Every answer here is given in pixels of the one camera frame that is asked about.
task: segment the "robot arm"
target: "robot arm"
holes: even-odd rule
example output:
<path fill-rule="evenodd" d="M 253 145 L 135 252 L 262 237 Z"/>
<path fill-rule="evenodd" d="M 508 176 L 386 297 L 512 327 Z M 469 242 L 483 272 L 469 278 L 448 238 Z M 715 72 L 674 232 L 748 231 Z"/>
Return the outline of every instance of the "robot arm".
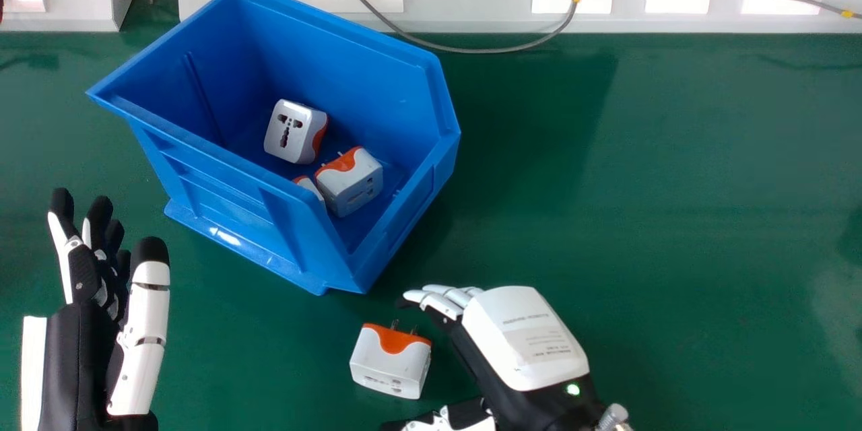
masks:
<path fill-rule="evenodd" d="M 107 197 L 90 207 L 81 232 L 73 212 L 71 195 L 56 189 L 47 219 L 67 304 L 49 318 L 24 318 L 22 430 L 155 431 L 149 406 L 166 341 L 166 246 L 145 238 L 135 252 L 120 251 L 123 226 Z"/>
<path fill-rule="evenodd" d="M 433 284 L 407 291 L 403 299 L 431 314 L 449 334 L 482 393 L 478 405 L 484 414 L 475 412 L 476 401 L 471 407 L 444 407 L 433 416 L 449 426 L 427 429 L 478 431 L 492 421 L 496 427 L 489 429 L 499 431 L 628 429 L 622 406 L 606 407 L 598 400 L 584 349 L 535 289 L 483 291 Z M 455 410 L 473 418 L 459 419 Z M 429 422 L 426 416 L 386 426 L 418 431 Z"/>

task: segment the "storage bin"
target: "storage bin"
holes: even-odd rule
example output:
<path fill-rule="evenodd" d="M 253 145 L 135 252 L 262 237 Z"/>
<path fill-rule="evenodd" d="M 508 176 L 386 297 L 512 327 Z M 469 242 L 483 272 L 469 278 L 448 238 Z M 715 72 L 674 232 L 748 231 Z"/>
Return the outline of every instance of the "storage bin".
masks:
<path fill-rule="evenodd" d="M 369 290 L 461 138 L 437 57 L 293 0 L 213 0 L 88 94 L 131 125 L 164 213 L 315 295 Z M 317 163 L 264 152 L 282 98 L 329 114 Z M 384 191 L 339 219 L 292 180 L 355 145 Z"/>

